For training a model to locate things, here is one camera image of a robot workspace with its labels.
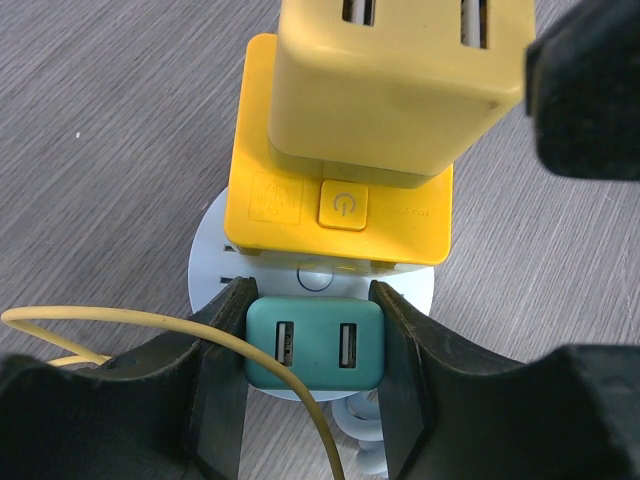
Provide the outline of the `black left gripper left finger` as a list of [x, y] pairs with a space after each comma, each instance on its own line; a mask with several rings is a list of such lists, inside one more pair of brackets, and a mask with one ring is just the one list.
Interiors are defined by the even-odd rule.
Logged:
[[240, 355], [166, 332], [76, 371], [1, 359], [5, 479], [235, 479], [248, 384]]

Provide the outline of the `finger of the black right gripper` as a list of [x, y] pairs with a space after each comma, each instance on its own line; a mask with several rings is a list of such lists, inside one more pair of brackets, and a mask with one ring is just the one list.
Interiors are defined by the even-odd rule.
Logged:
[[639, 178], [639, 3], [580, 1], [526, 50], [525, 111], [551, 173]]

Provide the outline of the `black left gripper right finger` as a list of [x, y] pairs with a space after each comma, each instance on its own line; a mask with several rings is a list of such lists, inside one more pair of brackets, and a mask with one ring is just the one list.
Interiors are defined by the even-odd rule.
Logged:
[[391, 286], [378, 388], [393, 479], [635, 479], [639, 350], [569, 344], [523, 364], [422, 314]]

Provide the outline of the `light blue round socket base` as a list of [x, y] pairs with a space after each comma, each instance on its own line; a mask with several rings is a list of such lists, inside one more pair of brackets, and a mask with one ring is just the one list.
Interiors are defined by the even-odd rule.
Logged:
[[227, 192], [222, 191], [202, 209], [188, 262], [188, 294], [196, 312], [217, 296], [234, 278], [252, 277], [261, 296], [331, 296], [365, 299], [369, 284], [389, 284], [421, 313], [428, 315], [434, 297], [434, 269], [425, 267], [389, 274], [341, 273], [328, 266], [284, 267], [261, 257], [242, 255], [227, 239], [224, 230]]

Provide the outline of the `teal USB charger plug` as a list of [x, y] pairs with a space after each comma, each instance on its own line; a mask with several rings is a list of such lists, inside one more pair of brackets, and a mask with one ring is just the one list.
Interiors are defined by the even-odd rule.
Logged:
[[262, 297], [247, 311], [246, 341], [315, 392], [372, 390], [384, 373], [384, 315], [368, 300]]

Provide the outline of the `pale yellow USB charger plug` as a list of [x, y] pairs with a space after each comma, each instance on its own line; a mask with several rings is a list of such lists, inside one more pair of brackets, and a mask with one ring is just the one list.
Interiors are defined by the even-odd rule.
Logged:
[[[369, 25], [340, 1], [280, 8], [267, 134], [287, 167], [365, 167], [414, 188], [522, 98], [531, 1], [377, 1]], [[473, 42], [480, 17], [483, 45]]]

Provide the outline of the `yellow cube socket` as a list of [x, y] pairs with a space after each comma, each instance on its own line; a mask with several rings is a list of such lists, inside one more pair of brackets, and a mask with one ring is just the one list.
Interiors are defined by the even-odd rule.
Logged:
[[453, 170], [416, 189], [279, 166], [267, 137], [276, 37], [246, 50], [224, 231], [241, 251], [326, 257], [349, 272], [435, 266], [449, 255]]

